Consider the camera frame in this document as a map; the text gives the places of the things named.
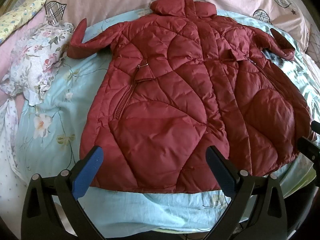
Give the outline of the yellow floral pillow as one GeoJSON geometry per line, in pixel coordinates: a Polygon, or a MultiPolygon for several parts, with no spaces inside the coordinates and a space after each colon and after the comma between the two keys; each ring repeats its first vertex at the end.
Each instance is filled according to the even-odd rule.
{"type": "Polygon", "coordinates": [[[46,0],[26,0],[19,7],[1,16],[0,39],[3,43],[14,31],[29,22],[44,6],[46,0]]]}

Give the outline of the white floral ruffled pillow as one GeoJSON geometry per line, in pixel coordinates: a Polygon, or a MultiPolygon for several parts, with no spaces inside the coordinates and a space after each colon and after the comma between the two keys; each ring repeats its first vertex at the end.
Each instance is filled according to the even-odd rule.
{"type": "Polygon", "coordinates": [[[74,25],[43,23],[20,38],[10,55],[10,67],[1,80],[8,96],[23,94],[29,105],[43,102],[66,55],[74,25]]]}

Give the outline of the red quilted puffer coat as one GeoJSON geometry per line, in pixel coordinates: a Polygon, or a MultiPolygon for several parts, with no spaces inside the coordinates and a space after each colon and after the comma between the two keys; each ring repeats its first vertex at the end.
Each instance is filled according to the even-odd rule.
{"type": "Polygon", "coordinates": [[[296,159],[300,137],[316,138],[306,100],[264,55],[294,59],[295,48],[278,31],[219,16],[209,2],[157,0],[150,8],[88,41],[82,20],[67,50],[72,59],[112,52],[80,142],[80,158],[103,149],[93,187],[213,191],[219,186],[208,147],[265,176],[296,159]]]}

